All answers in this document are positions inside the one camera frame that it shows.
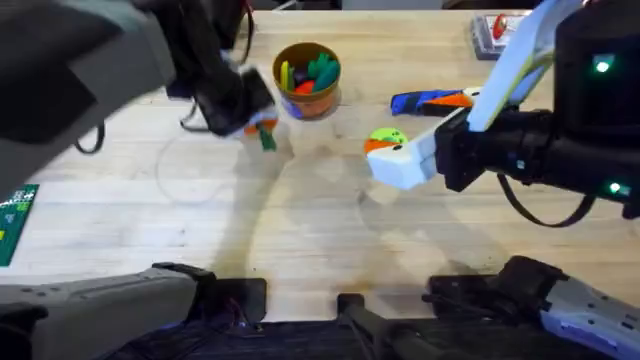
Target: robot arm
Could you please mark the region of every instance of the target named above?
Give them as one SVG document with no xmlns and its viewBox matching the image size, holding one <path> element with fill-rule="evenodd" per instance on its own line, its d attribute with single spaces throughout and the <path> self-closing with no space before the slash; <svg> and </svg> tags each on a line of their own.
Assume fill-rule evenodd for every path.
<svg viewBox="0 0 640 360">
<path fill-rule="evenodd" d="M 212 272 L 173 263 L 103 279 L 2 285 L 0 345 L 10 359 L 97 359 L 151 331 L 210 320 L 229 294 Z"/>
<path fill-rule="evenodd" d="M 530 323 L 615 359 L 640 356 L 640 311 L 545 263 L 514 256 L 495 276 L 434 276 L 429 294 L 436 316 Z"/>
<path fill-rule="evenodd" d="M 224 23 L 232 3 L 239 2 L 54 1 L 0 22 L 0 163 L 11 164 L 0 177 L 0 198 L 123 105 L 162 86 L 195 98 L 219 136 L 272 108 L 257 71 L 237 73 L 221 56 L 239 26 Z"/>
<path fill-rule="evenodd" d="M 440 173 L 447 188 L 463 191 L 490 170 L 498 173 L 514 208 L 536 224 L 571 225 L 595 198 L 622 203 L 627 219 L 640 216 L 634 191 L 640 186 L 634 100 L 640 74 L 632 65 L 640 58 L 640 28 L 633 17 L 640 4 L 608 0 L 581 6 L 578 0 L 538 6 L 521 22 L 471 111 L 454 111 L 404 146 L 369 152 L 374 177 L 409 189 Z M 520 112 L 552 60 L 554 111 Z M 567 220 L 544 224 L 517 201 L 505 175 L 585 197 Z"/>
</svg>

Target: orange object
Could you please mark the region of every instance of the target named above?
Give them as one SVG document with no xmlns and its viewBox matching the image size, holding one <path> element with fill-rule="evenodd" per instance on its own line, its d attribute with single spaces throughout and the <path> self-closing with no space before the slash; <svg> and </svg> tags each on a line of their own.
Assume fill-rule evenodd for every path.
<svg viewBox="0 0 640 360">
<path fill-rule="evenodd" d="M 262 120 L 261 123 L 264 125 L 264 127 L 267 130 L 269 130 L 269 132 L 273 132 L 273 129 L 278 124 L 278 119 Z M 255 135 L 257 133 L 258 133 L 258 128 L 256 128 L 255 125 L 247 126 L 246 128 L 244 128 L 245 135 Z"/>
<path fill-rule="evenodd" d="M 395 145 L 400 145 L 400 143 L 393 142 L 393 141 L 367 139 L 367 141 L 364 142 L 364 153 L 368 154 L 373 150 L 380 149 L 387 146 L 395 146 Z"/>
<path fill-rule="evenodd" d="M 340 63 L 338 56 L 331 49 L 317 43 L 305 42 L 289 46 L 282 50 L 273 62 L 273 78 L 283 98 L 283 106 L 287 112 L 296 119 L 303 121 L 316 121 L 322 119 L 328 111 L 331 111 L 340 100 L 339 78 L 328 88 L 312 92 L 311 94 L 296 94 L 285 89 L 280 84 L 280 68 L 282 62 L 287 60 L 294 67 L 301 69 L 316 60 L 320 53 L 326 53 L 329 58 Z"/>
<path fill-rule="evenodd" d="M 313 92 L 313 85 L 315 85 L 315 81 L 307 80 L 300 84 L 295 90 L 296 94 L 311 94 Z"/>
<path fill-rule="evenodd" d="M 425 104 L 449 105 L 456 107 L 472 107 L 473 102 L 465 94 L 453 94 L 433 100 L 425 101 Z"/>
</svg>

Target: green light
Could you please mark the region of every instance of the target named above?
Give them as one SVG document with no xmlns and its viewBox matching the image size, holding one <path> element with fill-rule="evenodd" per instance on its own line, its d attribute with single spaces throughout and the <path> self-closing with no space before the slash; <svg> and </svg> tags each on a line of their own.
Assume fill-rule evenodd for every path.
<svg viewBox="0 0 640 360">
<path fill-rule="evenodd" d="M 611 191 L 612 194 L 618 193 L 621 188 L 622 187 L 618 183 L 612 183 L 611 185 L 609 185 L 609 191 Z"/>
<path fill-rule="evenodd" d="M 601 61 L 596 65 L 596 70 L 598 70 L 598 72 L 607 72 L 610 67 L 611 65 L 607 64 L 604 61 Z"/>
</svg>

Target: toy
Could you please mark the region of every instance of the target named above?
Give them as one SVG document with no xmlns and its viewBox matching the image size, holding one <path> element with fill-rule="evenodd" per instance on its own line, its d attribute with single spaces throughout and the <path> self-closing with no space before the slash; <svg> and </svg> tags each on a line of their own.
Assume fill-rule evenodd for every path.
<svg viewBox="0 0 640 360">
<path fill-rule="evenodd" d="M 317 79 L 322 71 L 329 65 L 329 55 L 327 53 L 320 53 L 318 60 L 309 62 L 307 75 L 310 79 Z"/>
<path fill-rule="evenodd" d="M 312 92 L 322 91 L 331 84 L 333 84 L 338 78 L 338 74 L 340 73 L 340 65 L 337 61 L 330 61 L 329 64 L 322 70 L 318 78 L 316 79 L 315 84 L 313 85 Z"/>
<path fill-rule="evenodd" d="M 293 80 L 295 81 L 296 87 L 302 85 L 303 83 L 311 80 L 309 75 L 307 74 L 307 67 L 297 68 L 293 72 Z"/>
<path fill-rule="evenodd" d="M 280 65 L 280 85 L 287 90 L 289 84 L 289 62 L 283 61 Z"/>
<path fill-rule="evenodd" d="M 459 107 L 473 106 L 481 88 L 431 90 L 397 94 L 391 98 L 391 114 L 446 116 Z"/>
<path fill-rule="evenodd" d="M 496 22 L 493 24 L 493 30 L 491 31 L 493 38 L 496 40 L 500 39 L 505 31 L 507 31 L 508 26 L 507 16 L 505 14 L 498 15 Z"/>
<path fill-rule="evenodd" d="M 315 84 L 315 81 L 307 80 L 304 83 L 300 84 L 296 88 L 295 93 L 296 94 L 311 94 L 311 92 L 313 91 L 313 85 L 314 84 Z"/>
<path fill-rule="evenodd" d="M 287 76 L 287 91 L 293 91 L 296 87 L 293 79 L 293 73 L 295 72 L 293 66 L 289 66 L 289 76 Z"/>
<path fill-rule="evenodd" d="M 244 134 L 247 136 L 254 136 L 256 134 L 260 137 L 263 151 L 276 151 L 277 145 L 273 138 L 273 131 L 278 124 L 278 119 L 265 119 L 257 122 L 255 125 L 250 125 L 244 128 Z"/>
<path fill-rule="evenodd" d="M 364 143 L 364 153 L 388 146 L 406 144 L 409 139 L 398 129 L 380 128 L 374 131 Z"/>
</svg>

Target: green object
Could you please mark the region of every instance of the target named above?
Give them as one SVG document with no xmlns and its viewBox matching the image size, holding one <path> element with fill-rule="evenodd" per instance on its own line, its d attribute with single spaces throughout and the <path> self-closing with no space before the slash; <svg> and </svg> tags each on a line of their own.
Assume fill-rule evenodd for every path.
<svg viewBox="0 0 640 360">
<path fill-rule="evenodd" d="M 296 68 L 293 66 L 289 66 L 289 77 L 287 78 L 287 90 L 293 91 L 296 88 L 296 82 L 293 77 L 293 73 L 296 71 Z"/>
<path fill-rule="evenodd" d="M 307 69 L 307 75 L 309 76 L 309 79 L 317 79 L 327 66 L 329 66 L 329 54 L 320 53 L 320 55 L 318 55 L 318 60 L 309 61 L 309 66 Z"/>
<path fill-rule="evenodd" d="M 262 143 L 263 151 L 276 151 L 278 149 L 276 140 L 271 135 L 271 132 L 267 130 L 261 122 L 256 124 L 256 128 L 260 133 L 260 142 Z"/>
<path fill-rule="evenodd" d="M 9 266 L 39 185 L 24 185 L 0 203 L 0 266 Z"/>
<path fill-rule="evenodd" d="M 630 187 L 626 185 L 622 185 L 620 183 L 616 183 L 616 182 L 609 184 L 608 190 L 609 190 L 609 193 L 611 193 L 611 195 L 621 195 L 621 196 L 631 195 Z"/>
<path fill-rule="evenodd" d="M 338 78 L 338 74 L 340 74 L 340 65 L 337 61 L 330 61 L 313 84 L 312 92 L 322 91 L 331 86 Z"/>
<path fill-rule="evenodd" d="M 396 128 L 377 129 L 369 136 L 369 138 L 379 141 L 395 142 L 399 144 L 405 144 L 409 142 L 409 139 L 402 133 L 402 131 Z"/>
</svg>

